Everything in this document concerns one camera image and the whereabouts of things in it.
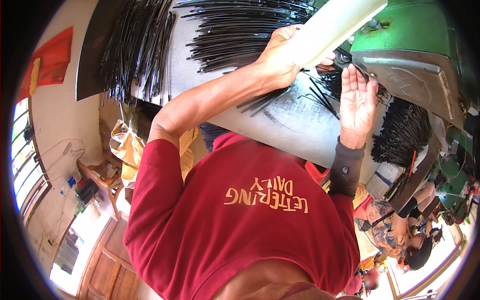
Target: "black cap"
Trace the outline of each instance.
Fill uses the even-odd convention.
[[[422,247],[408,259],[410,270],[415,271],[425,265],[427,260],[430,258],[430,254],[432,253],[432,246],[433,243],[431,237],[423,241]]]

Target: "pile of black rods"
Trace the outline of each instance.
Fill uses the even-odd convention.
[[[338,117],[338,114],[336,113],[335,109],[333,108],[332,104],[330,103],[330,101],[328,101],[327,97],[325,96],[325,94],[322,92],[322,90],[318,87],[317,83],[315,83],[315,80],[313,80],[311,77],[309,78],[310,81],[313,83],[313,85],[316,87],[317,91],[320,93],[320,96],[317,92],[315,92],[315,90],[310,87],[310,90],[312,91],[312,93],[315,94],[315,96],[317,96],[317,98],[319,99],[319,101],[315,101],[321,105],[323,105],[327,110],[329,110],[334,116],[335,118],[337,118],[337,120],[340,120],[340,118]]]
[[[254,111],[254,113],[250,115],[250,118],[255,117],[258,113],[260,113],[265,108],[267,108],[267,106],[272,104],[277,98],[280,98],[281,96],[288,93],[294,86],[295,85],[292,84],[286,88],[277,89],[268,94],[261,95],[253,99],[247,100],[241,104],[238,104],[237,108],[240,109],[249,105],[246,108],[244,108],[240,113],[244,113],[247,111]]]
[[[409,169],[414,150],[417,154],[430,139],[428,113],[420,106],[394,97],[384,117],[380,136],[373,136],[373,160],[395,163]]]
[[[131,86],[141,83],[143,99],[162,95],[168,46],[176,15],[172,0],[128,0],[117,20],[101,61],[107,96],[131,104]]]
[[[187,59],[200,64],[197,73],[256,61],[276,29],[305,23],[306,10],[317,10],[301,0],[185,0],[174,8],[180,7],[194,7],[181,18],[202,21],[199,36],[186,45],[193,48]]]

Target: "wooden door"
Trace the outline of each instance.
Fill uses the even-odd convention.
[[[79,286],[78,299],[136,300],[141,280],[132,267],[123,235],[128,216],[112,218],[90,254]]]

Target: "hand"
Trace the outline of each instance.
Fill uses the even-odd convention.
[[[417,199],[417,203],[420,204],[425,199],[428,199],[431,202],[431,200],[435,197],[435,193],[435,185],[431,182],[427,182],[421,190],[413,195],[413,197],[415,197],[415,199]]]
[[[253,63],[267,77],[267,82],[269,82],[267,88],[269,91],[267,92],[289,86],[300,71],[300,66],[293,62],[294,53],[291,53],[286,44],[297,33],[297,28],[301,27],[302,24],[297,24],[275,30],[267,47],[258,60]],[[321,65],[332,65],[333,59],[335,59],[335,54],[331,53],[322,61]]]
[[[354,65],[342,72],[340,96],[340,142],[350,149],[361,149],[372,129],[378,82],[367,81]]]

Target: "machine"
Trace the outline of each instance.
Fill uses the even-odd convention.
[[[389,0],[350,39],[353,63],[393,96],[460,129],[470,106],[479,108],[468,55],[437,1]]]

